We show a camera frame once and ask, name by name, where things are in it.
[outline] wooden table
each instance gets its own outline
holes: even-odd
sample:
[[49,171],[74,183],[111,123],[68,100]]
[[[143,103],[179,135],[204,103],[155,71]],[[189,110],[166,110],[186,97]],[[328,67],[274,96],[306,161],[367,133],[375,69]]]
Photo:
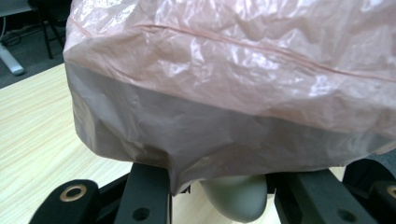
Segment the wooden table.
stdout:
[[[99,187],[127,174],[130,162],[101,158],[78,139],[64,65],[0,90],[0,223],[28,223],[58,186],[90,179]],[[236,223],[213,208],[201,186],[174,199],[174,223]],[[279,223],[273,199],[253,223]]]

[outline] screw hole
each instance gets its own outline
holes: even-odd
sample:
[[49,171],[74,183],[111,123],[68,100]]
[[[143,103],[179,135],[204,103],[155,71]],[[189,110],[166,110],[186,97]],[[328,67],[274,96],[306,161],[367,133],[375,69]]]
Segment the screw hole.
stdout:
[[353,215],[352,213],[350,213],[349,211],[345,210],[345,209],[338,209],[337,210],[337,215],[343,219],[346,222],[356,222],[358,219],[355,217],[355,215]]
[[132,218],[136,221],[143,221],[149,217],[149,209],[148,208],[138,208],[134,210],[132,214]]
[[81,189],[70,189],[66,192],[66,196],[71,198],[81,193]]
[[62,194],[60,195],[60,199],[62,202],[70,203],[75,200],[80,199],[87,192],[87,187],[84,185],[73,185],[67,187]]

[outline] pink plastic bag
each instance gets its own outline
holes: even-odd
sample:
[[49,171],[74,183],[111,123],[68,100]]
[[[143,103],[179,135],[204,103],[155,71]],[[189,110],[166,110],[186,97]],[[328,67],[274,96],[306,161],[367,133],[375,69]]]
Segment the pink plastic bag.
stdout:
[[78,136],[165,167],[177,194],[314,171],[396,146],[396,2],[73,2]]

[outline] floor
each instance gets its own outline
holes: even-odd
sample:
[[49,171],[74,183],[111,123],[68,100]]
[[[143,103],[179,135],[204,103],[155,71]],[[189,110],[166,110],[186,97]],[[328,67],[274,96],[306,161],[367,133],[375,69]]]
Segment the floor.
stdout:
[[[49,36],[52,37],[52,31],[50,29],[48,31]],[[0,89],[64,62],[63,48],[57,41],[50,41],[53,59],[49,58],[43,31],[39,25],[30,25],[20,30],[6,32],[1,42],[25,69],[25,73],[21,76],[14,76],[0,60]]]

